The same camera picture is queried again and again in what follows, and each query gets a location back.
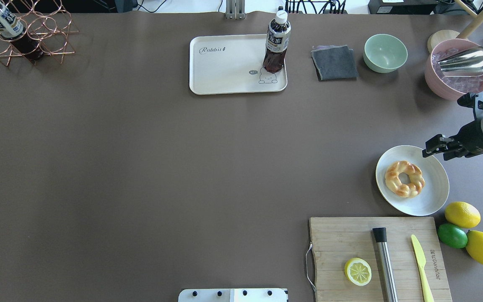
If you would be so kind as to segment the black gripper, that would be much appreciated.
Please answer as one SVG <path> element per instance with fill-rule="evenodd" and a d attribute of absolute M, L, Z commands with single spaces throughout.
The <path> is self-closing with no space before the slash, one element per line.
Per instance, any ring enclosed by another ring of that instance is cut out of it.
<path fill-rule="evenodd" d="M 444 160 L 456 157 L 473 157 L 483 154 L 483 131 L 479 121 L 470 122 L 459 130 L 458 134 L 447 138 L 437 134 L 426 141 L 423 157 L 444 153 Z"/>

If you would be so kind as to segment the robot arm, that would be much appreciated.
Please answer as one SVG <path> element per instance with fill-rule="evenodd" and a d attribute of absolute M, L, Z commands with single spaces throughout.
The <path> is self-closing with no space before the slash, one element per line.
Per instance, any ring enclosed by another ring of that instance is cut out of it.
<path fill-rule="evenodd" d="M 423 157 L 443 153 L 444 160 L 456 157 L 473 157 L 483 154 L 483 92 L 469 92 L 457 100 L 458 105 L 473 109 L 475 119 L 459 130 L 458 134 L 446 138 L 437 134 L 426 141 Z"/>

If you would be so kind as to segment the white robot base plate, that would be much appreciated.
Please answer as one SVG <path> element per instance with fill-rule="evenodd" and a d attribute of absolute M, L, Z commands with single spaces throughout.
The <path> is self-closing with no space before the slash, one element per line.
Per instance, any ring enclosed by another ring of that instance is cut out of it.
<path fill-rule="evenodd" d="M 279 287 L 184 289 L 179 302 L 288 302 L 287 289 Z"/>

